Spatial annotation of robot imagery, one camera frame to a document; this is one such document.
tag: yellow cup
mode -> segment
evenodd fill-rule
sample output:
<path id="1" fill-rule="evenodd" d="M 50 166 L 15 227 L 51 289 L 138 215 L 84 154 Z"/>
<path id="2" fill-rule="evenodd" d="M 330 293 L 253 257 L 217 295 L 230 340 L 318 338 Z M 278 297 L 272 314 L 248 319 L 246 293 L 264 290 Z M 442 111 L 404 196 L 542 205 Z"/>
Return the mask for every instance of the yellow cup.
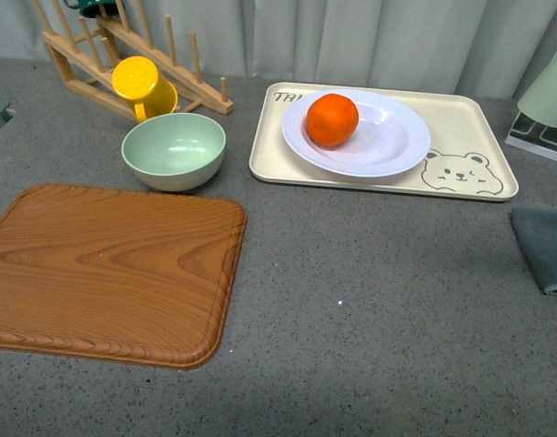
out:
<path id="1" fill-rule="evenodd" d="M 146 57 L 123 59 L 113 71 L 112 82 L 115 92 L 125 99 L 140 122 L 176 109 L 176 88 Z"/>

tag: wooden dish rack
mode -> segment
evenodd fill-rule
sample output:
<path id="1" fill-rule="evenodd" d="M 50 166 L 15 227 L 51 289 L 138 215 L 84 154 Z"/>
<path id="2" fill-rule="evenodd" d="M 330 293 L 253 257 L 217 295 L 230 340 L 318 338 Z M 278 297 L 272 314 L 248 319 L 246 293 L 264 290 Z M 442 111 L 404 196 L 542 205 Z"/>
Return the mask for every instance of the wooden dish rack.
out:
<path id="1" fill-rule="evenodd" d="M 64 29 L 63 36 L 58 34 L 50 25 L 40 1 L 33 0 L 35 10 L 44 24 L 45 30 L 42 32 L 44 41 L 56 64 L 60 77 L 69 89 L 124 117 L 137 121 L 129 106 L 120 97 L 115 95 L 111 82 L 113 70 L 121 61 L 116 46 L 116 39 L 118 38 L 136 50 L 140 55 L 151 59 L 167 75 L 167 79 L 176 88 L 178 96 L 190 102 L 185 107 L 177 108 L 176 112 L 190 112 L 199 106 L 207 107 L 223 115 L 227 115 L 232 111 L 234 103 L 228 99 L 226 78 L 220 78 L 220 91 L 208 85 L 202 79 L 195 32 L 190 32 L 195 71 L 192 73 L 177 62 L 171 15 L 165 16 L 169 42 L 169 55 L 166 55 L 153 44 L 141 0 L 137 0 L 137 11 L 139 12 L 144 29 L 144 36 L 140 36 L 131 30 L 127 15 L 125 14 L 123 0 L 116 0 L 120 20 L 108 16 L 104 7 L 102 5 L 99 6 L 100 14 L 96 16 L 96 23 L 98 24 L 98 29 L 96 30 L 91 30 L 85 18 L 79 16 L 78 20 L 83 30 L 81 36 L 74 36 L 58 0 L 51 1 Z M 112 64 L 111 68 L 103 65 L 95 42 L 97 37 L 100 37 L 101 46 L 106 50 L 109 62 Z M 80 43 L 88 44 L 91 55 L 80 49 L 78 46 Z M 79 66 L 90 78 L 87 80 L 76 78 L 72 64 Z M 108 91 L 105 91 L 102 87 L 95 86 L 95 83 L 101 84 Z"/>

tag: green cup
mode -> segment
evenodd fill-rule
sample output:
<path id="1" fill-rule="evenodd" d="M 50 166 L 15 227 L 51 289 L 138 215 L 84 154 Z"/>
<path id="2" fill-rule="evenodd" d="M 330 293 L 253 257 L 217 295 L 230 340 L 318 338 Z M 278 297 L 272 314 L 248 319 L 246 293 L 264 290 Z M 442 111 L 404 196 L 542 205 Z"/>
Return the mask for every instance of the green cup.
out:
<path id="1" fill-rule="evenodd" d="M 557 128 L 557 55 L 517 102 L 527 117 Z"/>
<path id="2" fill-rule="evenodd" d="M 86 18 L 95 18 L 100 14 L 100 5 L 105 7 L 107 15 L 117 15 L 118 8 L 115 0 L 78 0 L 77 5 L 69 5 L 68 0 L 62 0 L 70 9 L 80 9 L 80 15 Z"/>

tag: orange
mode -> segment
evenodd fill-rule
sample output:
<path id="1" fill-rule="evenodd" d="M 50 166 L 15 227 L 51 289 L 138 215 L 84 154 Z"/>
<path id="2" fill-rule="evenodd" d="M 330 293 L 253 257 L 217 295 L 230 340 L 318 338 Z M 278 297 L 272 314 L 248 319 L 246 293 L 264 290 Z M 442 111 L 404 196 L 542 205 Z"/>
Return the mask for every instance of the orange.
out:
<path id="1" fill-rule="evenodd" d="M 359 121 L 360 113 L 350 98 L 327 94 L 310 106 L 305 126 L 317 144 L 337 147 L 351 137 Z"/>

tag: cup handle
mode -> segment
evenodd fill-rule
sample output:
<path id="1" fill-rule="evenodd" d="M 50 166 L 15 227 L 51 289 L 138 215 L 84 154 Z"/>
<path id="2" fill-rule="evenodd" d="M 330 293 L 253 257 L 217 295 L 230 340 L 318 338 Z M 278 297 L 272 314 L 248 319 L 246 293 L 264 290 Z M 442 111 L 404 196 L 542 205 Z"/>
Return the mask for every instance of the cup handle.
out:
<path id="1" fill-rule="evenodd" d="M 78 9 L 78 7 L 80 7 L 79 5 L 69 5 L 67 0 L 62 0 L 64 2 L 64 4 L 66 6 L 68 6 L 70 9 Z"/>
<path id="2" fill-rule="evenodd" d="M 142 103 L 135 104 L 135 117 L 137 120 L 143 122 L 147 120 L 147 115 L 145 114 L 145 107 Z"/>

